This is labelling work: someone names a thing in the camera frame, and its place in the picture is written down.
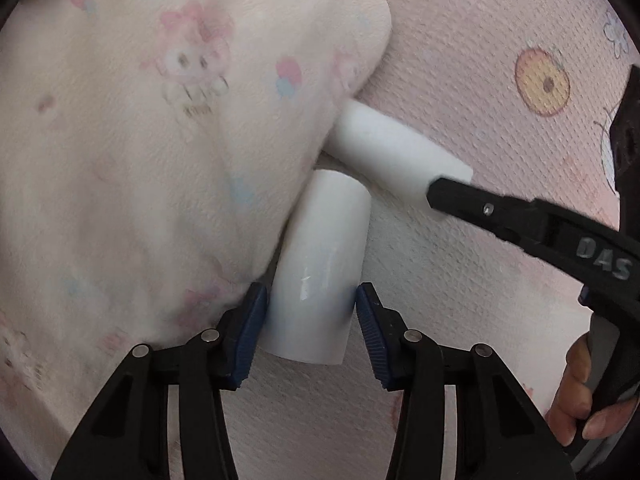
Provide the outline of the person's right hand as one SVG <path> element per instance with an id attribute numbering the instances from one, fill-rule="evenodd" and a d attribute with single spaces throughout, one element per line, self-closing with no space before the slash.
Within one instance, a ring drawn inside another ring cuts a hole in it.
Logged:
<path id="1" fill-rule="evenodd" d="M 631 420 L 638 399 L 618 402 L 603 410 L 592 410 L 592 393 L 586 386 L 591 372 L 588 335 L 583 334 L 568 349 L 566 365 L 552 404 L 544 419 L 562 446 L 569 446 L 577 434 L 578 420 L 585 426 L 579 433 L 585 440 L 605 439 L 617 434 Z"/>

